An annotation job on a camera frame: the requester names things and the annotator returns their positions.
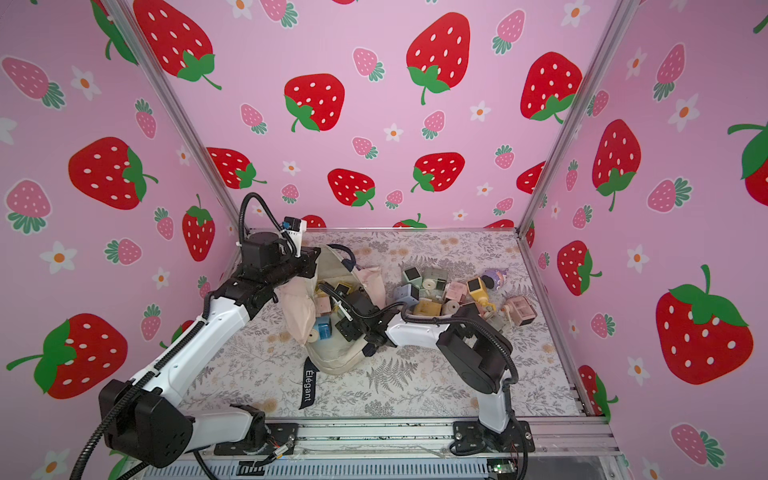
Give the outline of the blue grey pencil sharpener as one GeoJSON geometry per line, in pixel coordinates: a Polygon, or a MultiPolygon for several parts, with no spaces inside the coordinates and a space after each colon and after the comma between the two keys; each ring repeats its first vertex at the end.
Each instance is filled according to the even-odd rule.
{"type": "Polygon", "coordinates": [[[393,291],[393,300],[408,307],[415,306],[420,300],[420,290],[413,284],[401,285],[393,291]]]}

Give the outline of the cream canvas tote bag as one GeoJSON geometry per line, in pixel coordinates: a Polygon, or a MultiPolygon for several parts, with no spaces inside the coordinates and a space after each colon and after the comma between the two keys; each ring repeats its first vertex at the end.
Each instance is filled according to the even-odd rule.
{"type": "Polygon", "coordinates": [[[380,268],[362,269],[348,247],[326,244],[312,276],[296,277],[277,290],[287,331],[305,347],[311,364],[324,374],[342,375],[365,358],[365,323],[322,291],[321,284],[350,302],[361,299],[359,312],[386,305],[385,285],[380,268]]]}

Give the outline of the mint green pencil sharpener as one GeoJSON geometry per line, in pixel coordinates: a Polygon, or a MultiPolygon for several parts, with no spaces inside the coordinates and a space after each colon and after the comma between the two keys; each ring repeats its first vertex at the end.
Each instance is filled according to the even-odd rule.
{"type": "Polygon", "coordinates": [[[421,272],[416,267],[408,267],[403,270],[404,282],[415,286],[416,288],[422,287],[423,277],[421,272]]]}

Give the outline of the grey green pencil sharpener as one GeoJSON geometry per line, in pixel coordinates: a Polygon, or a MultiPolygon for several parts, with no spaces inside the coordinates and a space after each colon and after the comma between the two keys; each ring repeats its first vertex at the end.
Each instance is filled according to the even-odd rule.
{"type": "Polygon", "coordinates": [[[425,268],[422,272],[422,289],[430,297],[442,299],[448,284],[448,272],[439,268],[425,268]]]}

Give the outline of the pale green pencil sharpener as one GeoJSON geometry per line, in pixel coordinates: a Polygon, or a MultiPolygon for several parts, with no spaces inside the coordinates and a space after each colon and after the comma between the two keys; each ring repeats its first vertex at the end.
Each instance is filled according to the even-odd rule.
{"type": "Polygon", "coordinates": [[[508,324],[506,316],[499,312],[494,312],[492,315],[488,316],[486,322],[499,332],[502,332],[504,327],[508,324]]]}

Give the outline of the purple pencil sharpener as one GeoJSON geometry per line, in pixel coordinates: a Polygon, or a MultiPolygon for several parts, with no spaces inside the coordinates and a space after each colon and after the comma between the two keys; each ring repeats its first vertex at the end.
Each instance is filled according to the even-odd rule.
{"type": "Polygon", "coordinates": [[[480,275],[480,278],[487,289],[496,291],[505,285],[507,276],[507,269],[489,268],[480,275]]]}

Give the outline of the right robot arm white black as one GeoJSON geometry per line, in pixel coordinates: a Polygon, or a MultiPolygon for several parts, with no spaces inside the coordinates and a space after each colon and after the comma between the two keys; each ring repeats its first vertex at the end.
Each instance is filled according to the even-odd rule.
{"type": "Polygon", "coordinates": [[[347,341],[365,341],[367,357],[384,346],[414,346],[439,351],[461,380],[475,390],[478,420],[454,425],[449,451],[455,456],[485,452],[517,453],[535,450],[532,434],[517,419],[510,387],[519,381],[513,347],[486,322],[476,306],[461,305],[448,316],[425,316],[404,301],[375,306],[361,289],[342,295],[323,283],[344,316],[338,330],[347,341]]]}

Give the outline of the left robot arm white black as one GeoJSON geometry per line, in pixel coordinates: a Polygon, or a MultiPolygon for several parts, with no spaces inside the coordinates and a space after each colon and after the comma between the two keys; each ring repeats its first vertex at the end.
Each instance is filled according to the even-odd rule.
{"type": "Polygon", "coordinates": [[[128,477],[152,466],[163,468],[180,456],[231,443],[258,453],[271,443],[264,413],[247,405],[203,413],[179,405],[191,383],[223,345],[253,320],[276,290],[295,277],[310,279],[321,253],[304,247],[277,264],[255,270],[239,266],[204,299],[193,325],[157,359],[128,381],[110,381],[99,394],[102,420],[75,461],[71,478],[82,478],[96,446],[108,447],[138,461],[128,477]]]}

